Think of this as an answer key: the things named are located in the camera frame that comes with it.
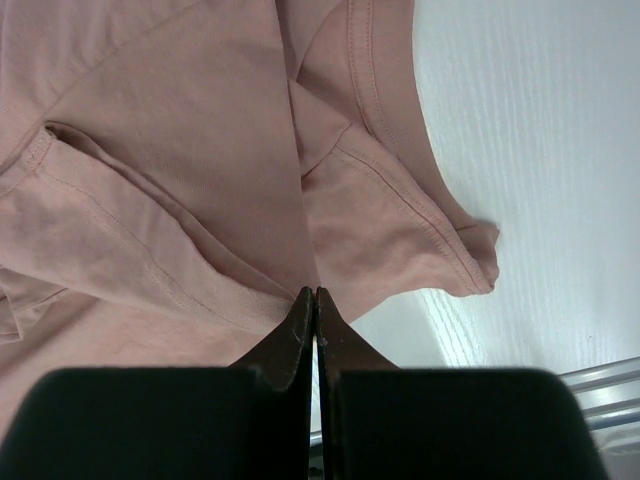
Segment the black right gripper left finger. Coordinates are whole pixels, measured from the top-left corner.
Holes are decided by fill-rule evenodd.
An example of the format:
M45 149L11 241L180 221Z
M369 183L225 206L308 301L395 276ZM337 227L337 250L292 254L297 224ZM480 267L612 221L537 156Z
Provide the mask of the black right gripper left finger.
M29 391L5 479L304 479L314 294L226 368L67 368Z

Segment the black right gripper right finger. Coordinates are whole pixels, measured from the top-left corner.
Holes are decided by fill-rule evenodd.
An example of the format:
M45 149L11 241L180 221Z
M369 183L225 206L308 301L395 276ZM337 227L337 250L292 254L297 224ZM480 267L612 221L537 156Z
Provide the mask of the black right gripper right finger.
M328 479L603 479L560 378L530 368L401 369L316 293Z

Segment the dusty pink t-shirt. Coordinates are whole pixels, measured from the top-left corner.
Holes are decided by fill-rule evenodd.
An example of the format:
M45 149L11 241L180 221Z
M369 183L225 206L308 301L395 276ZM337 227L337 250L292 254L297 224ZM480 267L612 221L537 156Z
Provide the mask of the dusty pink t-shirt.
M410 1L1 5L1 421L71 366L227 365L327 288L486 294Z

